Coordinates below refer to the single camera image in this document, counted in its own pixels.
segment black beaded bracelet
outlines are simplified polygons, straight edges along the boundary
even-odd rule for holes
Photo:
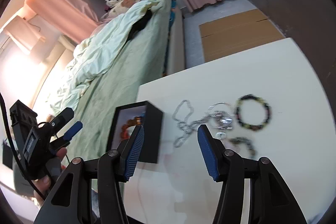
[[[252,141],[249,140],[246,137],[237,137],[233,139],[229,139],[229,142],[231,142],[235,147],[238,147],[239,144],[245,144],[247,146],[247,149],[250,151],[251,159],[255,159],[256,150],[254,149],[254,145],[252,144]]]
[[[255,100],[258,103],[263,105],[263,107],[266,110],[266,118],[261,124],[253,125],[253,124],[245,123],[242,121],[241,116],[240,116],[240,106],[242,105],[244,100]],[[235,115],[236,115],[237,122],[239,123],[240,126],[246,129],[257,131],[257,130],[263,129],[268,124],[269,119],[271,117],[271,108],[262,98],[256,97],[253,94],[248,94],[248,95],[241,97],[238,100]]]

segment black box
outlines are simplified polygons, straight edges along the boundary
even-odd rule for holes
[[[2,142],[2,163],[13,170],[13,152],[5,141]]]
[[[133,119],[135,116],[140,116],[143,113],[142,126],[145,138],[138,161],[154,164],[158,162],[163,112],[153,106],[149,101],[118,106],[115,109],[106,152],[111,149],[116,149],[122,141],[120,137],[122,125],[126,124],[127,120]]]

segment blue gripper pad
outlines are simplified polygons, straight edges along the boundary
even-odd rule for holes
[[[217,164],[218,161],[217,161],[214,151],[212,150],[212,147],[208,140],[208,136],[206,135],[206,132],[203,126],[200,126],[197,130],[197,139],[198,139],[198,144],[199,144],[199,147],[203,155],[203,159],[205,161],[205,165],[208,169],[208,173],[213,178],[214,181],[217,181],[219,178],[218,164]]]
[[[139,159],[144,138],[145,133],[143,127],[141,127],[137,134],[137,137],[135,138],[132,148],[126,158],[124,177],[127,181],[129,181],[129,178],[132,177],[134,174],[134,170]]]
[[[67,132],[64,133],[63,139],[66,141],[70,141],[73,136],[75,136],[81,129],[83,128],[83,124],[80,121],[77,121],[70,127]]]

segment silver chain necklace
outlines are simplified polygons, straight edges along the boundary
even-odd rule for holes
[[[184,104],[184,102],[187,103],[187,107],[189,108],[189,113],[184,117],[183,120],[179,120],[176,118],[176,115],[179,112],[181,106]],[[226,104],[231,107],[229,103],[224,103],[224,102],[216,103],[209,107],[208,111],[205,112],[205,115],[200,120],[195,120],[195,121],[188,123],[189,117],[194,113],[194,108],[191,106],[191,103],[189,100],[182,100],[172,114],[173,120],[177,121],[177,124],[176,124],[177,127],[180,130],[183,130],[183,135],[175,139],[173,143],[174,147],[180,147],[186,141],[186,139],[191,135],[191,133],[197,130],[196,128],[199,125],[209,122],[211,118],[215,119],[215,122],[218,126],[216,127],[211,126],[211,125],[210,126],[212,128],[219,128],[219,132],[216,134],[216,137],[218,139],[226,138],[225,130],[232,129],[232,118],[231,118],[231,115],[225,111],[215,111],[213,114],[210,114],[210,110],[218,104]]]

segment gray floor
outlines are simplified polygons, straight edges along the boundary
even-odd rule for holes
[[[184,17],[184,44],[186,68],[204,63],[199,25],[222,17],[256,9],[248,0],[224,0]]]

